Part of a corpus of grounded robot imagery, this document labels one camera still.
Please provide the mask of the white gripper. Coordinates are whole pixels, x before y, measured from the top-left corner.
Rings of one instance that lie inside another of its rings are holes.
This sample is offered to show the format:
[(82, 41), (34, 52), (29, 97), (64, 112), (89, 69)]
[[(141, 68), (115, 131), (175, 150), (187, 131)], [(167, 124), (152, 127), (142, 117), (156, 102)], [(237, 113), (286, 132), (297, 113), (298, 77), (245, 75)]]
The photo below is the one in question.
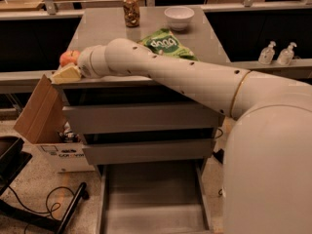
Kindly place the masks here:
[(62, 67), (52, 75), (52, 81), (55, 84), (76, 82), (81, 79), (81, 73), (86, 78), (100, 78), (108, 75), (105, 50), (106, 47), (102, 45), (86, 48), (77, 59), (78, 67), (73, 64)]

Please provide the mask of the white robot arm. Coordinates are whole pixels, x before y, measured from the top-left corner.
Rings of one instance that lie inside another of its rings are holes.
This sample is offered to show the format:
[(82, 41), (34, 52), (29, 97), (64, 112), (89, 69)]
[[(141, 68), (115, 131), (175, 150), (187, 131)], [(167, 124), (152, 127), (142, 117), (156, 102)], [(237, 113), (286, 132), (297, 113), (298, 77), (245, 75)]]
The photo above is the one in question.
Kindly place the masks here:
[(61, 63), (57, 83), (143, 76), (235, 120), (223, 170), (224, 234), (312, 234), (312, 86), (157, 55), (118, 38)]

